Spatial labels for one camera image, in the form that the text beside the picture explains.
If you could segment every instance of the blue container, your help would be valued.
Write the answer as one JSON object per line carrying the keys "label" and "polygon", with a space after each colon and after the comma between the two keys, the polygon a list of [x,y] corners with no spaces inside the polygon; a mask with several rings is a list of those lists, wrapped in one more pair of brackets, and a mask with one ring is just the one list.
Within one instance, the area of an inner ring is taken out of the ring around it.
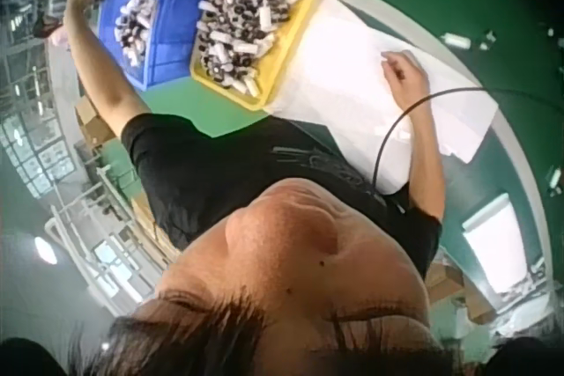
{"label": "blue container", "polygon": [[128,80],[141,91],[189,76],[189,59],[196,38],[200,0],[158,0],[147,42],[145,61],[133,68],[115,41],[115,20],[129,0],[105,0],[100,10],[98,36],[120,64]]}

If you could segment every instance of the black cable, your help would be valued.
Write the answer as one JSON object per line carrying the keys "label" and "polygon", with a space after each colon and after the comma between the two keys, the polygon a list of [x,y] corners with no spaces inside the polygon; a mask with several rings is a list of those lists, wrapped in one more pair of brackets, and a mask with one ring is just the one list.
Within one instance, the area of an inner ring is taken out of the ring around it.
{"label": "black cable", "polygon": [[376,180],[378,179],[378,169],[380,167],[380,161],[382,160],[382,155],[384,152],[384,147],[386,146],[386,143],[388,142],[388,140],[390,139],[391,133],[394,131],[394,129],[396,128],[396,126],[415,108],[418,107],[419,105],[422,105],[423,103],[428,102],[430,99],[434,99],[435,97],[441,97],[444,96],[446,94],[453,94],[455,92],[502,92],[502,93],[506,93],[506,94],[514,94],[515,96],[520,96],[520,97],[525,97],[526,99],[532,100],[532,101],[536,101],[538,104],[541,104],[543,106],[546,106],[548,108],[551,108],[552,110],[556,111],[556,113],[562,114],[564,115],[564,107],[560,107],[555,103],[552,103],[551,101],[548,100],[544,100],[539,98],[538,96],[535,96],[533,94],[530,94],[528,92],[521,92],[519,90],[511,90],[511,89],[505,89],[505,88],[484,88],[484,87],[467,87],[467,88],[452,88],[450,90],[444,90],[443,92],[436,92],[434,94],[430,94],[426,97],[424,97],[421,100],[416,101],[415,103],[413,103],[411,106],[409,106],[407,109],[405,109],[405,111],[396,119],[396,121],[392,124],[392,126],[390,127],[390,129],[388,130],[388,133],[386,134],[386,136],[384,137],[383,141],[382,141],[382,145],[380,146],[380,150],[378,151],[378,156],[376,156],[376,163],[374,166],[374,173],[372,175],[372,188],[376,189]]}

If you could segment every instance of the sheet of paper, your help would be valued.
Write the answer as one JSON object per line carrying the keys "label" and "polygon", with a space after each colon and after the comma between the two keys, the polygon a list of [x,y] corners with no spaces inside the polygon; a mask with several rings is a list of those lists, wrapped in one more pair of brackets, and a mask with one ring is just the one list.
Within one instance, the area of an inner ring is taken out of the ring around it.
{"label": "sheet of paper", "polygon": [[[366,26],[338,0],[321,0],[267,111],[327,126],[347,160],[371,179],[383,136],[401,115],[380,64],[388,50],[410,50],[427,72],[431,92],[474,86],[431,55]],[[487,93],[458,92],[431,105],[441,152],[470,162],[497,104]],[[383,193],[407,182],[411,133],[409,119],[402,120],[385,147],[378,174]]]}

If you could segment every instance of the cardboard box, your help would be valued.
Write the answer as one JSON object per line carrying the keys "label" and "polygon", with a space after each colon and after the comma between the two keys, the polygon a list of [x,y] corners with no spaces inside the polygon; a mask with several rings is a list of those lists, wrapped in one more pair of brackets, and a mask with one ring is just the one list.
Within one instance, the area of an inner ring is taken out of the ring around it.
{"label": "cardboard box", "polygon": [[468,308],[468,319],[479,325],[494,321],[497,313],[470,279],[464,277],[464,299]]}
{"label": "cardboard box", "polygon": [[157,226],[155,218],[152,215],[149,199],[145,192],[134,195],[131,198],[131,207],[133,214],[145,233],[153,240],[159,249],[165,254],[170,262],[174,262],[180,251],[172,245],[168,235]]}
{"label": "cardboard box", "polygon": [[451,295],[462,294],[464,292],[463,274],[458,268],[431,263],[425,278],[425,286],[429,302],[433,304]]}
{"label": "cardboard box", "polygon": [[98,111],[86,96],[75,106],[78,126],[90,149],[100,147],[106,141],[115,138],[115,134],[98,114]]}

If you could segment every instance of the black t-shirt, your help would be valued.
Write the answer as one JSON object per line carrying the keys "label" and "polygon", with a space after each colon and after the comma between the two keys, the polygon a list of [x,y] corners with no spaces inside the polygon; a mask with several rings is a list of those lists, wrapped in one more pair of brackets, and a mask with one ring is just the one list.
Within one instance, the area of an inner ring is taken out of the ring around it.
{"label": "black t-shirt", "polygon": [[192,240],[274,182],[305,178],[329,190],[393,237],[425,276],[441,224],[419,209],[401,213],[343,158],[292,123],[274,117],[211,138],[179,116],[141,114],[122,142],[158,226],[175,247]]}

